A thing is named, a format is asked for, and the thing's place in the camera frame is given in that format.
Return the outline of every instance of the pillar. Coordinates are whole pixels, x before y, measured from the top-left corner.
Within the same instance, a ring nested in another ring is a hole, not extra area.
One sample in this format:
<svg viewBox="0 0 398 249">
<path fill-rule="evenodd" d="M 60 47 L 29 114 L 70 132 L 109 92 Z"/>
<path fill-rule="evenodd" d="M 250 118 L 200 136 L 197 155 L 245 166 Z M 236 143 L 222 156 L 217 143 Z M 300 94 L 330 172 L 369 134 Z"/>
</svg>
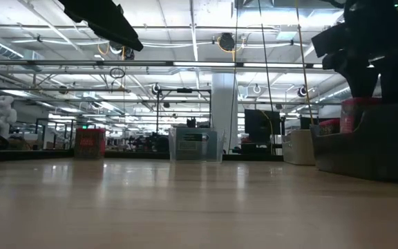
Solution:
<svg viewBox="0 0 398 249">
<path fill-rule="evenodd" d="M 233 73 L 213 74 L 211 80 L 211 127 L 219 133 L 225 132 L 223 148 L 227 153 L 229 153 L 229 148 L 233 149 L 238 143 L 237 90 L 237 81 L 234 81 Z"/>
</svg>

